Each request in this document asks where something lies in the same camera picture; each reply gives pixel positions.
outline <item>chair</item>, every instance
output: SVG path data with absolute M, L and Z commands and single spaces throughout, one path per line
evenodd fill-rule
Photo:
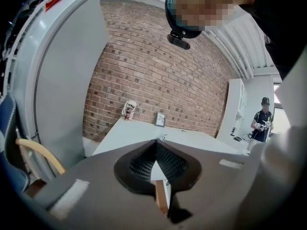
M 65 173 L 65 169 L 59 160 L 41 144 L 27 139 L 16 139 L 16 144 L 19 145 L 20 149 L 29 148 L 31 150 L 37 151 L 39 154 L 43 155 L 58 170 L 60 174 Z
M 23 158 L 15 144 L 16 102 L 8 93 L 0 104 L 0 162 L 16 192 L 23 192 L 29 186 L 30 178 Z
M 0 143 L 0 162 L 3 164 L 5 172 L 16 192 L 26 192 L 30 184 L 25 162 L 33 171 L 28 153 L 23 151 L 26 148 L 32 149 L 44 156 L 58 170 L 59 174 L 65 173 L 61 163 L 50 151 L 35 141 L 22 138 L 18 129 L 16 102 L 10 92 L 0 104 L 0 117 L 0 131 L 2 134 L 2 136 L 0 134 L 0 142 L 2 141 Z

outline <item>shirt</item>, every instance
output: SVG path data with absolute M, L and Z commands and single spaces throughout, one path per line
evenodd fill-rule
M 259 123 L 261 125 L 265 124 L 263 121 L 273 122 L 273 120 L 274 120 L 271 112 L 264 113 L 262 110 L 255 114 L 254 119 L 256 120 L 256 123 Z M 253 131 L 251 138 L 255 139 L 257 141 L 265 142 L 265 140 L 268 136 L 268 132 L 269 132 L 269 129 L 266 129 L 264 131 L 259 131 L 259 130 L 255 129 Z
M 252 5 L 240 5 L 268 37 L 265 47 L 282 79 L 307 43 L 306 5 L 306 0 L 255 0 Z

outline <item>wooden chair armrest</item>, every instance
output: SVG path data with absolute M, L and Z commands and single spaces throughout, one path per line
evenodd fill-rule
M 65 169 L 63 168 L 60 161 L 41 144 L 35 141 L 32 141 L 32 140 L 27 140 L 27 139 L 16 139 L 16 144 L 19 145 L 21 149 L 24 147 L 27 147 L 29 149 L 37 151 L 38 153 L 43 155 L 46 159 L 48 159 L 50 163 L 58 170 L 60 174 L 65 173 Z

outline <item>controller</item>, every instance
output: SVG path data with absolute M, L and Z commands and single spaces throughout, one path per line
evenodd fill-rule
M 255 123 L 255 126 L 259 131 L 264 131 L 264 130 L 267 130 L 269 127 L 271 127 L 270 121 L 263 121 L 263 122 L 264 122 L 264 125 L 260 123 Z

